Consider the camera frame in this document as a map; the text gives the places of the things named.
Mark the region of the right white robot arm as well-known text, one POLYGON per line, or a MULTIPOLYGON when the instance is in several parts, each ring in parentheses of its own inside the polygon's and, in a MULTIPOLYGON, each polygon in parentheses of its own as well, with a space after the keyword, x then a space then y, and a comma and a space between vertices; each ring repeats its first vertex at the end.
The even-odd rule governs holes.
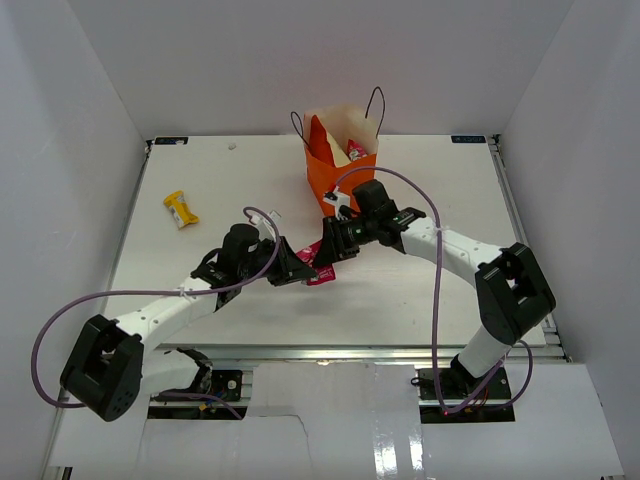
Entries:
POLYGON ((354 258, 377 242, 402 254, 433 262, 476 291, 481 325, 435 383, 472 399, 488 385, 487 374, 509 350, 556 307, 556 299, 532 250, 482 243, 436 224, 413 207, 400 209, 384 185, 371 180, 353 190, 357 206, 338 189, 323 200, 334 213, 323 220, 315 268, 354 258))

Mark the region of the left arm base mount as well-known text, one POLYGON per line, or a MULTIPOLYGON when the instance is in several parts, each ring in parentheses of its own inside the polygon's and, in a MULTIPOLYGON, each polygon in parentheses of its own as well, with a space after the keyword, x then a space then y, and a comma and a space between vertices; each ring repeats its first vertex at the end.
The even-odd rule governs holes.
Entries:
POLYGON ((194 400, 211 404, 205 395, 212 395, 230 403, 241 399, 243 377, 241 370, 205 367, 193 373, 176 371, 150 377, 143 382, 143 390, 155 402, 194 400))

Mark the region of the yellow snack packet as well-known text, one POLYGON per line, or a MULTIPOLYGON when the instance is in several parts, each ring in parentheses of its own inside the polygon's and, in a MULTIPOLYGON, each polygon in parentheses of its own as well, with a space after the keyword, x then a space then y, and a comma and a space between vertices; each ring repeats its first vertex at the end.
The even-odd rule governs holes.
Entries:
POLYGON ((178 229, 198 224, 200 221, 199 217, 191 212, 182 190, 166 196, 163 204, 171 213, 178 229))

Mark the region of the cassava chips bag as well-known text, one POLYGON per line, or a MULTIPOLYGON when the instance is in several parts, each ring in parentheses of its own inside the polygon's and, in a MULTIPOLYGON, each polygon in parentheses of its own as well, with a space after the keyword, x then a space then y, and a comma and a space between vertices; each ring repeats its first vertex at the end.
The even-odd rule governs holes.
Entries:
POLYGON ((317 115, 311 118, 309 149, 315 158, 334 168, 345 167, 350 160, 317 115))

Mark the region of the red candy packet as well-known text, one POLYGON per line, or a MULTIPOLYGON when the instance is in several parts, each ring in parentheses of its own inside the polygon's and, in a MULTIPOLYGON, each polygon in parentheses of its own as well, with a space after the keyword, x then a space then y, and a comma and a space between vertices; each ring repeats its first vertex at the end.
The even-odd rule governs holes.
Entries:
POLYGON ((347 156, 351 162, 355 162, 366 157, 367 152, 357 141, 349 139, 347 143, 347 156))

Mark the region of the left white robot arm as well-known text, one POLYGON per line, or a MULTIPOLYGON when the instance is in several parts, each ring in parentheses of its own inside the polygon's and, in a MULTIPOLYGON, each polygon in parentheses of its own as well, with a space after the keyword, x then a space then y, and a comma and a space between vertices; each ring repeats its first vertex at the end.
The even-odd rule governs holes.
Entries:
POLYGON ((147 357, 169 337, 237 297, 249 280, 273 286, 316 276, 287 240, 261 238, 257 228, 235 224, 220 248, 206 254, 168 295, 134 312, 87 320, 62 371, 61 386, 101 419, 121 417, 143 382, 147 357))

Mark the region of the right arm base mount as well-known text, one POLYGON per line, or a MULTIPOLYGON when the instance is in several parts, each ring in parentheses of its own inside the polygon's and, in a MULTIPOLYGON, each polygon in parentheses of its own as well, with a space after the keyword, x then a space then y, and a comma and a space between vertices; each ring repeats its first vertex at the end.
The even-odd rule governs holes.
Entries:
POLYGON ((449 368, 440 369, 439 375, 443 400, 448 408, 467 399, 470 402, 460 412, 445 414, 437 399, 433 370, 418 369, 410 383, 417 388, 423 425, 511 423, 516 420, 514 407, 503 407, 513 396, 504 367, 500 367, 488 384, 476 394, 473 391, 480 381, 473 385, 467 384, 464 380, 456 379, 449 368))

